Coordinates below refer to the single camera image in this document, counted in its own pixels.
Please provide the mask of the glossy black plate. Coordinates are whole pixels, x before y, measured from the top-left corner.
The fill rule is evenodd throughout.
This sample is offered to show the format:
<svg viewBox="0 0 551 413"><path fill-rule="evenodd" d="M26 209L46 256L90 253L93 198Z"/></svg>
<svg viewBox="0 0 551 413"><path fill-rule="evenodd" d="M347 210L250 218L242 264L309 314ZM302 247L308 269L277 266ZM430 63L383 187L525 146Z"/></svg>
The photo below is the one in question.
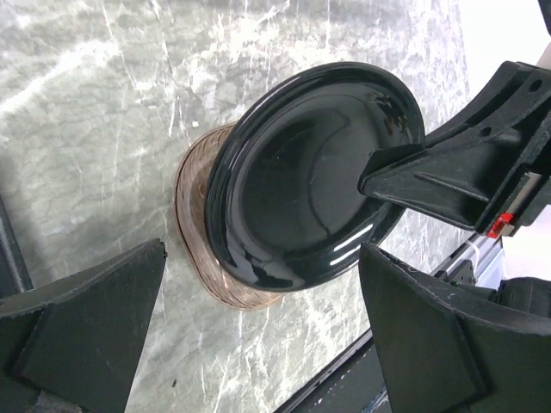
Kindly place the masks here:
<svg viewBox="0 0 551 413"><path fill-rule="evenodd" d="M394 74L361 62L318 65L277 84L220 148L205 199L220 266L274 293L316 287L353 268L404 213L358 182L378 150L424 142L420 107Z"/></svg>

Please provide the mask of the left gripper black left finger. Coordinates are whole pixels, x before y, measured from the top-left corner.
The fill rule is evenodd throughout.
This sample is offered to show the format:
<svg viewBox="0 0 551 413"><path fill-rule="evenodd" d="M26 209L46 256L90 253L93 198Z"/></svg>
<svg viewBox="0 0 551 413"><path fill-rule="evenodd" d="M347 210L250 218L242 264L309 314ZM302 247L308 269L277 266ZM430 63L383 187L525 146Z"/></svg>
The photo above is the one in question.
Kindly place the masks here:
<svg viewBox="0 0 551 413"><path fill-rule="evenodd" d="M167 253L152 239L100 265L1 300L1 410L42 391L89 412L122 412Z"/></svg>

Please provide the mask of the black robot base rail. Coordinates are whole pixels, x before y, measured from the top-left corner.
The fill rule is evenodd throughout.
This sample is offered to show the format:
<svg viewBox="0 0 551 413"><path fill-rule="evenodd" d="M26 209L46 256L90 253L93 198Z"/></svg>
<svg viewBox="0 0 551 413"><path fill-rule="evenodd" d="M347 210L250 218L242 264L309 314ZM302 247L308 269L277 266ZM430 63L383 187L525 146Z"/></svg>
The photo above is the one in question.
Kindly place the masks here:
<svg viewBox="0 0 551 413"><path fill-rule="evenodd" d="M276 413L390 412L371 330L275 410Z"/></svg>

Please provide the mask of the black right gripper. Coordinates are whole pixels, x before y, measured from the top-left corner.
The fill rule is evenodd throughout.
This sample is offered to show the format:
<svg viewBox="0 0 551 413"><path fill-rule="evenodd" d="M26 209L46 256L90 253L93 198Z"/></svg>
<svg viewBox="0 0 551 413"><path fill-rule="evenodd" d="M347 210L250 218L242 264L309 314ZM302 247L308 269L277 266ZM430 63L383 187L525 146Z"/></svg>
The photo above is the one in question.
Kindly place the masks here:
<svg viewBox="0 0 551 413"><path fill-rule="evenodd" d="M550 71L504 62L424 143L376 151L358 190L489 238L532 225L550 204Z"/></svg>

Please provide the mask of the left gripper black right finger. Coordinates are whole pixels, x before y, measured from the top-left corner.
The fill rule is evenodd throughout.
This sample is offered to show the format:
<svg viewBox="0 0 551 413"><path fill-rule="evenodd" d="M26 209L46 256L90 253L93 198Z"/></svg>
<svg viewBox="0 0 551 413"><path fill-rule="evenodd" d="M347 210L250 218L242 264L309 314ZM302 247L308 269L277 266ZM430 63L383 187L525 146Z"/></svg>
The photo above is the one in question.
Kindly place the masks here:
<svg viewBox="0 0 551 413"><path fill-rule="evenodd" d="M549 411L548 281L465 287L368 244L359 273L393 411Z"/></svg>

